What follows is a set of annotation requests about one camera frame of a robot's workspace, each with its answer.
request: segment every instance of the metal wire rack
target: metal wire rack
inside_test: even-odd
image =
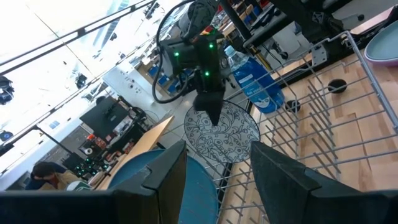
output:
[[[322,45],[336,39],[344,39],[354,54],[315,72],[316,66],[327,61]],[[309,54],[312,62],[306,59]],[[281,71],[295,62],[305,63],[312,75],[288,85]],[[359,190],[376,190],[374,185],[364,187],[358,180],[386,161],[398,161],[394,157],[398,152],[395,138],[398,117],[351,34],[344,32],[325,39],[267,75],[274,79],[280,77],[280,82],[286,84],[282,90],[285,102],[272,114],[251,110],[261,132],[261,141],[346,185]],[[218,198],[218,223],[269,223],[249,159],[231,166],[223,161],[215,164],[196,153],[208,164],[209,173],[214,173],[214,184],[222,195]],[[220,167],[227,172],[220,172]]]

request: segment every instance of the bottle cap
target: bottle cap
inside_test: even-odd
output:
[[[224,52],[227,56],[230,57],[235,53],[235,49],[232,46],[228,46],[227,48],[225,48]]]

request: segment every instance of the wooden countertop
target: wooden countertop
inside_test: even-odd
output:
[[[137,144],[131,149],[130,153],[127,155],[122,155],[119,159],[120,161],[115,165],[115,167],[110,172],[111,176],[105,177],[102,183],[99,184],[97,190],[106,190],[111,183],[111,180],[115,173],[130,159],[142,154],[144,152],[150,151],[158,142],[160,137],[163,135],[164,131],[173,121],[174,116],[171,116],[159,123],[157,126],[147,131],[141,138],[138,140]]]

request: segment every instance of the person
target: person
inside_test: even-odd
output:
[[[54,162],[39,162],[33,167],[26,190],[65,190],[68,184],[81,180]]]

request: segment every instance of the plastic bottle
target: plastic bottle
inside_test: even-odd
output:
[[[236,82],[261,113],[272,113],[283,105],[282,90],[278,84],[270,86],[275,81],[260,63],[250,56],[235,51],[232,46],[224,51]]]

